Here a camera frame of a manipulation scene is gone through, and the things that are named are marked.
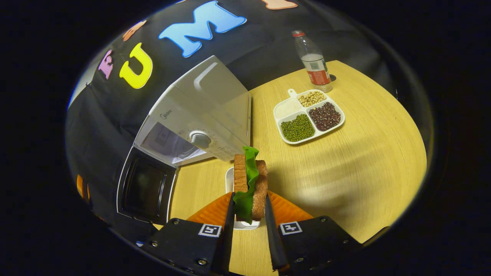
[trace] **green lettuce leaf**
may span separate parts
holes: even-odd
[[[249,224],[252,223],[252,197],[256,189],[256,180],[259,171],[256,167],[256,156],[259,151],[253,147],[243,147],[245,152],[245,173],[247,174],[247,185],[249,186],[246,193],[236,192],[234,196],[234,213]]]

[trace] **wooden table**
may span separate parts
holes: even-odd
[[[414,198],[426,172],[421,135],[408,112],[376,82],[339,61],[327,63],[337,80],[328,93],[346,116],[335,131],[299,145],[285,143],[273,117],[277,103],[312,89],[305,69],[251,90],[252,146],[268,165],[269,189],[314,217],[327,215],[360,243],[391,225]],[[225,193],[232,162],[210,159],[184,166],[170,217],[186,219]],[[230,271],[272,272],[265,222],[236,230]]]

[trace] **white microwave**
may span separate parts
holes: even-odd
[[[177,168],[234,159],[250,145],[251,95],[211,56],[171,84],[144,120],[119,178],[116,210],[164,224]]]

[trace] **letter m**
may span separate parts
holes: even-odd
[[[191,41],[189,37],[210,40],[213,38],[208,23],[215,25],[215,32],[223,33],[244,24],[247,19],[235,16],[226,9],[218,6],[217,1],[205,3],[193,12],[194,23],[175,23],[163,30],[159,39],[167,37],[183,49],[183,57],[189,57],[201,48],[201,42]]]

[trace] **water bottle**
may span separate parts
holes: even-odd
[[[292,31],[292,35],[295,38],[297,54],[302,60],[315,89],[323,92],[331,91],[331,78],[319,47],[306,37],[305,33],[301,30]]]

